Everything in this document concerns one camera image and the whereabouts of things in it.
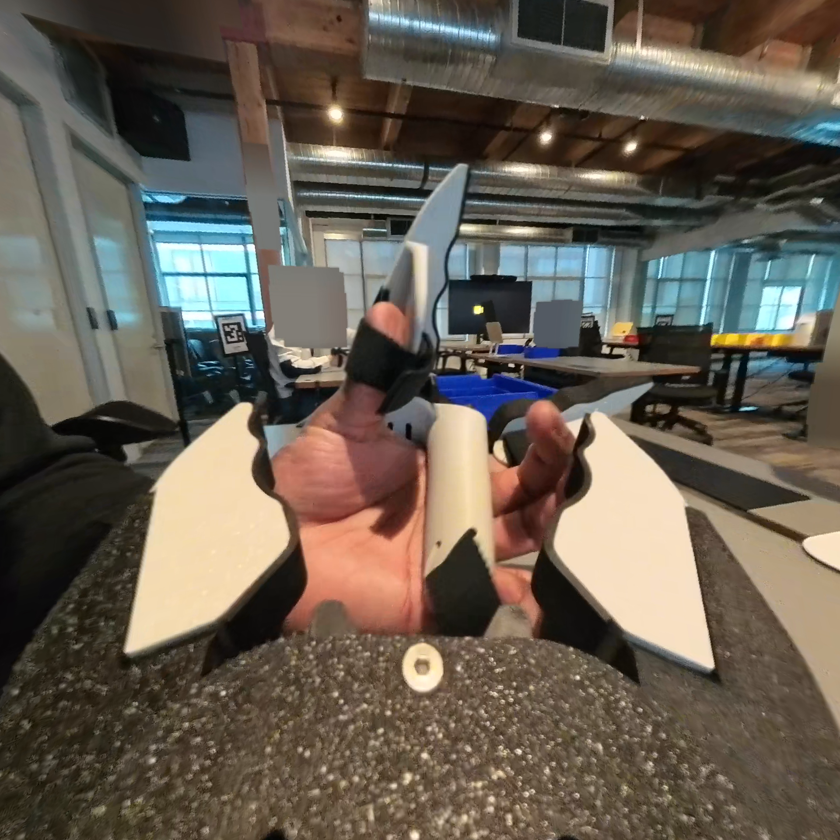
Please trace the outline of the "slim silver air duct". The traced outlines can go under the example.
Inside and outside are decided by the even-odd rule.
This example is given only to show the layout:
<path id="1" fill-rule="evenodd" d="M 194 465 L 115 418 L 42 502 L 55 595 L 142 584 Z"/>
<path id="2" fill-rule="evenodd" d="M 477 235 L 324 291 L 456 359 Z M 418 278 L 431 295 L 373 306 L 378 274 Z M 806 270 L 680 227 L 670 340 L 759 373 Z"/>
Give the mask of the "slim silver air duct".
<path id="1" fill-rule="evenodd" d="M 310 143 L 291 144 L 287 165 L 295 182 L 417 190 L 440 183 L 454 167 L 447 161 Z M 660 179 L 622 171 L 498 161 L 480 161 L 468 164 L 468 168 L 469 187 L 477 193 L 542 197 L 579 194 L 617 202 L 642 202 L 665 195 Z"/>

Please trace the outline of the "white ceiling vent grille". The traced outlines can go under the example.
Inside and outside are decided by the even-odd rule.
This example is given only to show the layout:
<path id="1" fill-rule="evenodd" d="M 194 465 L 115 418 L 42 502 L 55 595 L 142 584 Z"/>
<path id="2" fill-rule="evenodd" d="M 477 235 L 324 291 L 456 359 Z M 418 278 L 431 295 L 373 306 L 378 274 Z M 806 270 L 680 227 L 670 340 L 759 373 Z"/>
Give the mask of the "white ceiling vent grille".
<path id="1" fill-rule="evenodd" d="M 612 46 L 613 1 L 516 1 L 511 38 L 537 49 L 603 57 Z"/>

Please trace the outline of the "brown office desk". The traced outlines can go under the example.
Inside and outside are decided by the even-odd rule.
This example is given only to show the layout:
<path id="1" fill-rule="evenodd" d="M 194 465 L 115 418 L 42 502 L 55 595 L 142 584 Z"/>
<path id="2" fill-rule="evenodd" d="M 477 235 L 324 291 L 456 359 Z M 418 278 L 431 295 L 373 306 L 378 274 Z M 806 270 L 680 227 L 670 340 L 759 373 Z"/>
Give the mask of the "brown office desk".
<path id="1" fill-rule="evenodd" d="M 515 364 L 524 369 L 551 371 L 557 374 L 578 375 L 589 378 L 645 378 L 685 377 L 700 373 L 700 368 L 686 364 L 661 364 L 625 358 L 590 358 L 560 356 L 552 359 L 527 358 L 523 354 L 491 354 L 480 356 L 478 361 L 493 364 Z"/>

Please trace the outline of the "black mesh office chair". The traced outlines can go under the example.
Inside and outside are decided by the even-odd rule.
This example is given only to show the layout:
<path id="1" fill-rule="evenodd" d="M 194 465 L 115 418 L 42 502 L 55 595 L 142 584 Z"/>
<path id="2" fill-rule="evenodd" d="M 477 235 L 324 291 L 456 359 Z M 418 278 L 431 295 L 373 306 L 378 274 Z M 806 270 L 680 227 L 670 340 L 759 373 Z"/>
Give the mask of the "black mesh office chair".
<path id="1" fill-rule="evenodd" d="M 653 387 L 632 407 L 631 421 L 661 431 L 679 425 L 704 445 L 713 437 L 703 423 L 682 414 L 684 408 L 706 408 L 717 401 L 717 389 L 711 384 L 712 324 L 665 325 L 639 328 L 638 360 L 651 364 L 690 366 L 695 371 L 684 374 L 661 374 Z"/>

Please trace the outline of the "black computer monitor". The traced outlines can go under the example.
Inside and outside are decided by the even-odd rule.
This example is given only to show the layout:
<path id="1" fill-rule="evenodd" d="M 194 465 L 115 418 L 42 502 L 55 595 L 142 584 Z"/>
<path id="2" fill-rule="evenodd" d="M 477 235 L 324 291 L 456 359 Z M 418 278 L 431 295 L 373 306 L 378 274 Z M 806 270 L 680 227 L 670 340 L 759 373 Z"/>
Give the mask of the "black computer monitor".
<path id="1" fill-rule="evenodd" d="M 448 286 L 447 327 L 450 335 L 479 335 L 488 322 L 503 334 L 531 331 L 532 283 L 527 280 L 478 278 Z"/>

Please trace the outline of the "row of yellow bins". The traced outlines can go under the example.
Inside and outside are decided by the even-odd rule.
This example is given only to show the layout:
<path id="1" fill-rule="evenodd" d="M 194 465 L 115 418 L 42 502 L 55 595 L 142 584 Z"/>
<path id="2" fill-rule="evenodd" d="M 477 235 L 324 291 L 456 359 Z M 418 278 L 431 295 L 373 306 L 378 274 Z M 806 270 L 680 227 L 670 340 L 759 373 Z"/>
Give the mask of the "row of yellow bins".
<path id="1" fill-rule="evenodd" d="M 730 332 L 714 333 L 711 346 L 717 349 L 786 349 L 807 348 L 808 336 L 804 338 L 794 332 Z"/>

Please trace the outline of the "white door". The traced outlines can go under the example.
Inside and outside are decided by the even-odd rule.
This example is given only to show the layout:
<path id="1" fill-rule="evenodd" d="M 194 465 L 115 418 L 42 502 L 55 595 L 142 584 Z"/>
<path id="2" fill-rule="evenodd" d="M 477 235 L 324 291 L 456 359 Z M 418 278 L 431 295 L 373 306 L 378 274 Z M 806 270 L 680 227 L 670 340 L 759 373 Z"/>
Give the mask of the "white door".
<path id="1" fill-rule="evenodd" d="M 140 188 L 78 133 L 66 135 L 91 264 L 85 306 L 101 367 L 102 399 L 127 400 L 170 416 L 172 389 Z"/>

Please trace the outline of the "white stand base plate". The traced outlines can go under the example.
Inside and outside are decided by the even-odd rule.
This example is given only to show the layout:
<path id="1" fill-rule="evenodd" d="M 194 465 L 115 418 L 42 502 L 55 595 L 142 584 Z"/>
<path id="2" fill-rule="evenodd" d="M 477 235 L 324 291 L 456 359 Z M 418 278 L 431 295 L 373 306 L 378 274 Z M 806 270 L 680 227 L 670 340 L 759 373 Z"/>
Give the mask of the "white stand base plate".
<path id="1" fill-rule="evenodd" d="M 816 562 L 836 572 L 840 571 L 840 531 L 805 538 L 802 548 Z"/>

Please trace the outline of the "person's left hand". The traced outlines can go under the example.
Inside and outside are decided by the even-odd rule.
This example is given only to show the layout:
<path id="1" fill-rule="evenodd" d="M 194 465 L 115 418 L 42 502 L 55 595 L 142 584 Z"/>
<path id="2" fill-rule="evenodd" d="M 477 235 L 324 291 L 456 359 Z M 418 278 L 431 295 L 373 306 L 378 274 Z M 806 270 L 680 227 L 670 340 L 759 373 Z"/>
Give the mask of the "person's left hand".
<path id="1" fill-rule="evenodd" d="M 305 632 L 322 602 L 341 602 L 364 634 L 435 632 L 424 572 L 426 457 L 389 430 L 385 394 L 346 379 L 272 461 L 276 494 L 297 518 L 306 589 L 283 630 Z M 526 415 L 522 463 L 489 456 L 496 553 L 508 561 L 537 550 L 560 508 L 575 436 L 550 402 Z"/>

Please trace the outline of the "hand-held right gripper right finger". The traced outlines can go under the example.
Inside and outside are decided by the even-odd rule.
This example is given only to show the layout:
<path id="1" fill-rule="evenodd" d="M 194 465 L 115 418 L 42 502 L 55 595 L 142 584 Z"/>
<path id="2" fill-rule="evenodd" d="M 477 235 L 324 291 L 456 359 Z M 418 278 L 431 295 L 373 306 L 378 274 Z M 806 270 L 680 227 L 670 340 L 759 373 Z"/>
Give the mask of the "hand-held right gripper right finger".
<path id="1" fill-rule="evenodd" d="M 715 672 L 686 503 L 614 421 L 577 427 L 566 499 L 532 573 L 543 639 L 637 677 L 634 650 Z"/>

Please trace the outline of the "fiducial tag sign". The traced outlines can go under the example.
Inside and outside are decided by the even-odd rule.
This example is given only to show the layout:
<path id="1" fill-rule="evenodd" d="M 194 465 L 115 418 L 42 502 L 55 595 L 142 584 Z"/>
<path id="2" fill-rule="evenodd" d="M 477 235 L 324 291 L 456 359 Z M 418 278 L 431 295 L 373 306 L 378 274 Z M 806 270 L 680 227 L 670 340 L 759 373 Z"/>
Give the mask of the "fiducial tag sign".
<path id="1" fill-rule="evenodd" d="M 249 352 L 248 323 L 244 313 L 214 315 L 220 352 L 231 358 Z"/>

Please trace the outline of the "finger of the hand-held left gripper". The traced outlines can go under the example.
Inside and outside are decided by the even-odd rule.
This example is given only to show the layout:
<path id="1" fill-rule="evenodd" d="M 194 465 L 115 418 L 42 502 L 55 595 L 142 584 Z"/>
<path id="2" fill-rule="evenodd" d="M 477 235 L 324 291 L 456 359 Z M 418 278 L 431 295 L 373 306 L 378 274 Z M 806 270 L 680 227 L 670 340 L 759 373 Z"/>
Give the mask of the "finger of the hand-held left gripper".
<path id="1" fill-rule="evenodd" d="M 554 404 L 563 420 L 570 424 L 586 415 L 602 413 L 607 416 L 620 413 L 647 394 L 652 382 L 587 382 L 558 390 Z"/>
<path id="2" fill-rule="evenodd" d="M 448 253 L 458 236 L 468 180 L 469 166 L 457 164 L 427 197 L 375 300 L 405 314 L 409 350 L 419 350 L 424 340 L 438 346 L 435 311 L 448 284 Z"/>

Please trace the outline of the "person's black jacket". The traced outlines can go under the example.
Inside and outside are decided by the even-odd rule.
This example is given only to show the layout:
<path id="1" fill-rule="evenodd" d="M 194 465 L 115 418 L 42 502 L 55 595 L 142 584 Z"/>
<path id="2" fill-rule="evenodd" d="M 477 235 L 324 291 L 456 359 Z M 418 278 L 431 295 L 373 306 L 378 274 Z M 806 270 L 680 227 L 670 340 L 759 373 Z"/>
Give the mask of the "person's black jacket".
<path id="1" fill-rule="evenodd" d="M 152 479 L 44 420 L 1 358 L 1 687 L 38 627 Z"/>

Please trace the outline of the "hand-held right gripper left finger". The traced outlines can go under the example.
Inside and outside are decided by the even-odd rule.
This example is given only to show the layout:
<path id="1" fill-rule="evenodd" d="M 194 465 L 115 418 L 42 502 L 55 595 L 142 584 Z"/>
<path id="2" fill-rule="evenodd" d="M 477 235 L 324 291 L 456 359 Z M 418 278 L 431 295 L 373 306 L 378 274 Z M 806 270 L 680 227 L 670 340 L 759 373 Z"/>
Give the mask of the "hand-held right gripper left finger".
<path id="1" fill-rule="evenodd" d="M 123 658 L 206 640 L 202 672 L 272 644 L 308 584 L 296 514 L 272 457 L 300 424 L 263 424 L 242 403 L 165 468 L 151 492 Z"/>

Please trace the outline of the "black wall panel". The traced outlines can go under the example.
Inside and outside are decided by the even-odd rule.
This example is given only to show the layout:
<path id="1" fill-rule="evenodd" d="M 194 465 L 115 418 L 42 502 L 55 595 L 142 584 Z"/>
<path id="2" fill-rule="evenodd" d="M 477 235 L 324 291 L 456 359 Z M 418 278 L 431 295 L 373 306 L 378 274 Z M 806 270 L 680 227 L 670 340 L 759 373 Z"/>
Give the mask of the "black wall panel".
<path id="1" fill-rule="evenodd" d="M 110 88 L 119 135 L 142 157 L 189 161 L 183 110 L 173 101 L 139 87 Z"/>

